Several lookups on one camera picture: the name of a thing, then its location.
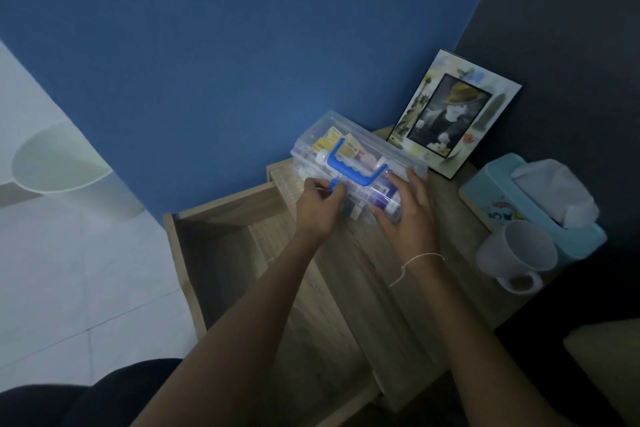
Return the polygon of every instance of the wooden tabletop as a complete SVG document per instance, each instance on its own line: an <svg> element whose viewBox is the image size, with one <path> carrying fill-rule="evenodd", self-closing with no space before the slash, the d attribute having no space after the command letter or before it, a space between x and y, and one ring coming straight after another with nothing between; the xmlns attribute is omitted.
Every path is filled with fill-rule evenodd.
<svg viewBox="0 0 640 427"><path fill-rule="evenodd" d="M385 137L390 128L375 132ZM441 253L486 322L496 328L527 296L506 292L474 263L489 231L460 200L458 189L476 170L465 164L452 180L429 173ZM292 160L267 168L295 217L303 183ZM417 284L401 273L396 253L376 224L341 216L315 262L389 406L398 411L446 371L444 347Z"/></svg>

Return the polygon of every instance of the picture frame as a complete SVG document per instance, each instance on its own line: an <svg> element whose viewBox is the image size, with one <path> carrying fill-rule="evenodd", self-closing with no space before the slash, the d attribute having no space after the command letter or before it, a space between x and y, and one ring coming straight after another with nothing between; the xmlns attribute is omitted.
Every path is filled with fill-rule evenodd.
<svg viewBox="0 0 640 427"><path fill-rule="evenodd" d="M520 88L440 49L387 140L451 179Z"/></svg>

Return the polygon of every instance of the person's left hand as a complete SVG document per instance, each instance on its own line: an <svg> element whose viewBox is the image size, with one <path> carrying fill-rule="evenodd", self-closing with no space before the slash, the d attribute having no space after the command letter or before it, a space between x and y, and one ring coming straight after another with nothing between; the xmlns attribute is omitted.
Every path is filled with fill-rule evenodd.
<svg viewBox="0 0 640 427"><path fill-rule="evenodd" d="M296 235L311 238L318 245L326 240L346 194L342 182L330 194L326 179L305 179L305 190L296 203Z"/></svg>

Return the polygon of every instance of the mug handle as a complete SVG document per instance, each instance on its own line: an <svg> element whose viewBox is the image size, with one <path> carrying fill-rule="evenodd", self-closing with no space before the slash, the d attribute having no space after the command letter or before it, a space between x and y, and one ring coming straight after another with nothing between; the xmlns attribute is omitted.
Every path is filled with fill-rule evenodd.
<svg viewBox="0 0 640 427"><path fill-rule="evenodd" d="M540 277L540 275L538 275L537 273L532 271L527 271L525 275L528 275L529 277L531 277L531 279L533 280L533 284L531 284L531 287L529 287L528 289L525 289L524 291L518 291L514 289L509 279L497 278L496 280L498 281L498 284L503 286L507 291L509 291L512 294L518 294L518 295L535 294L540 289L542 289L542 287L544 287L545 283L542 281L542 277Z"/></svg>

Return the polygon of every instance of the white mug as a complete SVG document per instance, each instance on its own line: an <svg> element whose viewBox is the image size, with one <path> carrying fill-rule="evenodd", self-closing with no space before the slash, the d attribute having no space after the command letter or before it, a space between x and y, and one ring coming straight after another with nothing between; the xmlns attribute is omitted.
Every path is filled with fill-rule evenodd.
<svg viewBox="0 0 640 427"><path fill-rule="evenodd" d="M476 254L478 268L498 280L514 294L534 294L544 283L538 272L556 266L558 253L554 241L530 221L509 221L489 236ZM514 289L510 279L531 277L532 286L524 291Z"/></svg>

